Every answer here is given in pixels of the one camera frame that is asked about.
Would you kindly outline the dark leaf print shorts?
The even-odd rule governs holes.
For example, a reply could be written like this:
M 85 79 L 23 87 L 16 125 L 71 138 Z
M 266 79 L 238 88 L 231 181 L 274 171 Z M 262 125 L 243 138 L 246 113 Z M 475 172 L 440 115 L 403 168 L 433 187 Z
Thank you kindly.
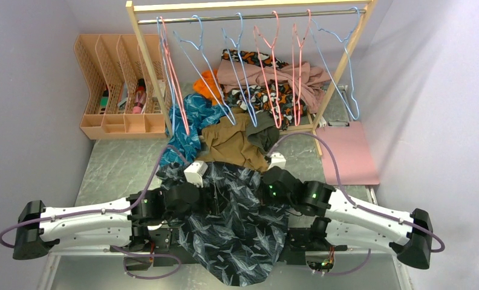
M 262 283 L 284 249 L 289 205 L 261 200 L 256 170 L 224 162 L 207 166 L 203 196 L 217 198 L 218 210 L 184 217 L 178 244 L 225 285 Z

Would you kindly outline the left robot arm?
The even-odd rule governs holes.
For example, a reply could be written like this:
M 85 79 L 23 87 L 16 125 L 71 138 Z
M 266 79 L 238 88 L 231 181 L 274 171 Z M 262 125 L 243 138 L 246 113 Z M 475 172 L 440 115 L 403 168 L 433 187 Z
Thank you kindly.
M 18 217 L 13 258 L 31 260 L 51 251 L 114 245 L 128 251 L 169 251 L 173 230 L 194 214 L 217 214 L 220 199 L 184 182 L 111 202 L 71 208 L 30 201 Z

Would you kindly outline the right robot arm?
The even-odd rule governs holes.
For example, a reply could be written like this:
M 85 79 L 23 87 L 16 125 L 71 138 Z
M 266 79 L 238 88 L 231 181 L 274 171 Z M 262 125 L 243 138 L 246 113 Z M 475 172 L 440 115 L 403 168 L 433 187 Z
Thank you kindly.
M 288 205 L 313 218 L 308 227 L 288 230 L 294 251 L 345 251 L 358 247 L 383 251 L 416 269 L 429 269 L 433 227 L 429 213 L 391 210 L 353 198 L 319 181 L 301 181 L 273 167 L 262 174 L 262 201 Z

